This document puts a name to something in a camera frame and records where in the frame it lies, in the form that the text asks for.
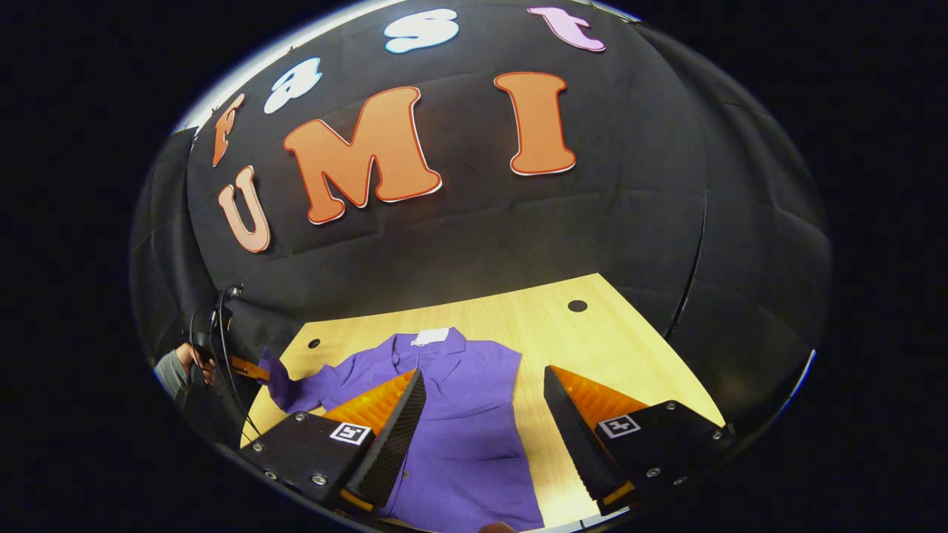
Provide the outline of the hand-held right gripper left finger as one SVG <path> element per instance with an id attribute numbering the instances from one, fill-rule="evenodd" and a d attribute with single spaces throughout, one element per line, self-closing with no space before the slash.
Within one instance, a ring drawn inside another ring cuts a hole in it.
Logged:
<path id="1" fill-rule="evenodd" d="M 427 394 L 419 369 L 331 409 L 295 412 L 241 449 L 262 475 L 326 509 L 386 506 Z"/>

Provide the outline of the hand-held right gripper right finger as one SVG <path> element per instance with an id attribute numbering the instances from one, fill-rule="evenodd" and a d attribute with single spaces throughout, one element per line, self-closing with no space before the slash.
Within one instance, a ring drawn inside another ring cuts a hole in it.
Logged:
<path id="1" fill-rule="evenodd" d="M 543 397 L 602 514 L 667 499 L 735 446 L 731 429 L 677 399 L 647 405 L 558 366 L 544 369 Z"/>

